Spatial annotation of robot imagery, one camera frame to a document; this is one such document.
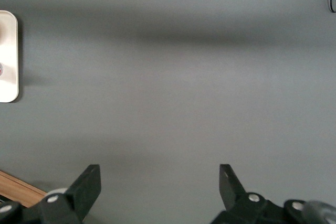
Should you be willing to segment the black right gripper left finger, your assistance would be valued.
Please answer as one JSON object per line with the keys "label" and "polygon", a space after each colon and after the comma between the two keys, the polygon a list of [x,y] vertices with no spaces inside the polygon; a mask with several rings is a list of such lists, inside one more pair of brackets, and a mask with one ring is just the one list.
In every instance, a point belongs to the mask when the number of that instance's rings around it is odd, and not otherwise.
{"label": "black right gripper left finger", "polygon": [[89,165],[68,187],[50,191],[38,203],[1,203],[1,223],[83,223],[101,193],[100,165]]}

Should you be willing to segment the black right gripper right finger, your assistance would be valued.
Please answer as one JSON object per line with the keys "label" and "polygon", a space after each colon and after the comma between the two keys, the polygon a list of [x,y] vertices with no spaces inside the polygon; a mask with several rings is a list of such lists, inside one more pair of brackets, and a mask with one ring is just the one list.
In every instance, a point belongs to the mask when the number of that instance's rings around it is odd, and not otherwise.
{"label": "black right gripper right finger", "polygon": [[219,166],[219,193],[225,210],[212,223],[335,223],[335,206],[289,199],[282,207],[247,192],[229,164]]}

